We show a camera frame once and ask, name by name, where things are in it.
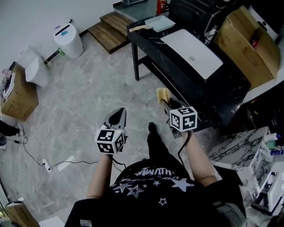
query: yellow towel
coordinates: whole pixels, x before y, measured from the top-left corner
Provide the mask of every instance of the yellow towel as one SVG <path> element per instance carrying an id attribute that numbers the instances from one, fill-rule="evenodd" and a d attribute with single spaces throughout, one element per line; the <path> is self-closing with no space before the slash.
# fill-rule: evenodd
<path id="1" fill-rule="evenodd" d="M 170 102 L 170 90 L 166 87 L 159 87 L 156 90 L 158 103 L 161 104 L 162 100 L 165 100 L 167 103 Z"/>

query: black marble countertop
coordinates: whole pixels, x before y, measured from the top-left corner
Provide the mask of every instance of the black marble countertop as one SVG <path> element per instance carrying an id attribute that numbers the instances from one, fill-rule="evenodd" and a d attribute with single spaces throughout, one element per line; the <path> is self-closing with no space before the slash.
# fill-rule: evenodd
<path id="1" fill-rule="evenodd" d="M 204 80 L 177 52 L 161 41 L 163 36 L 184 29 L 178 24 L 159 33 L 153 29 L 129 32 L 130 28 L 144 25 L 147 19 L 127 27 L 130 41 L 163 69 L 167 79 L 197 110 L 198 116 L 203 115 L 213 127 L 227 125 L 249 90 L 247 78 L 215 43 L 210 43 L 208 48 L 222 60 L 223 65 Z"/>

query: forearm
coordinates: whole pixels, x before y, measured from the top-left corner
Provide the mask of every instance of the forearm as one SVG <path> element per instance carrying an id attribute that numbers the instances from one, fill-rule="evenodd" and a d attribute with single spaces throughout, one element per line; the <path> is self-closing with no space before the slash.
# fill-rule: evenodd
<path id="1" fill-rule="evenodd" d="M 214 167 L 193 132 L 185 148 L 194 179 L 205 187 L 216 182 Z"/>
<path id="2" fill-rule="evenodd" d="M 88 187 L 87 199 L 101 198 L 110 186 L 112 161 L 106 154 L 101 154 L 96 171 Z"/>

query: cardboard box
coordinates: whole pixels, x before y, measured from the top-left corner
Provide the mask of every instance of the cardboard box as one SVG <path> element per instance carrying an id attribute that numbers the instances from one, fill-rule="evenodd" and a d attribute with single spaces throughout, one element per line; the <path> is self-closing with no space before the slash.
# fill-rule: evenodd
<path id="1" fill-rule="evenodd" d="M 258 40 L 255 48 L 252 39 Z M 251 89 L 276 77 L 280 49 L 244 6 L 227 16 L 214 42 L 239 67 Z"/>
<path id="2" fill-rule="evenodd" d="M 5 210 L 10 221 L 21 227 L 40 227 L 22 202 L 8 204 Z"/>
<path id="3" fill-rule="evenodd" d="M 25 71 L 20 65 L 16 64 L 13 72 L 16 74 L 14 90 L 7 99 L 1 99 L 1 112 L 25 121 L 39 104 L 36 85 L 26 82 Z"/>

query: wooden platform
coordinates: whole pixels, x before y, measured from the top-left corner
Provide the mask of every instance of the wooden platform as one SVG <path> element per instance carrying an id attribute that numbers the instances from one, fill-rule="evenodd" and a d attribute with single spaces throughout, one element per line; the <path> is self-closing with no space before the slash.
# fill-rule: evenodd
<path id="1" fill-rule="evenodd" d="M 126 26 L 132 23 L 131 20 L 116 12 L 100 19 L 101 22 L 90 27 L 88 31 L 108 53 L 111 54 L 129 43 Z"/>

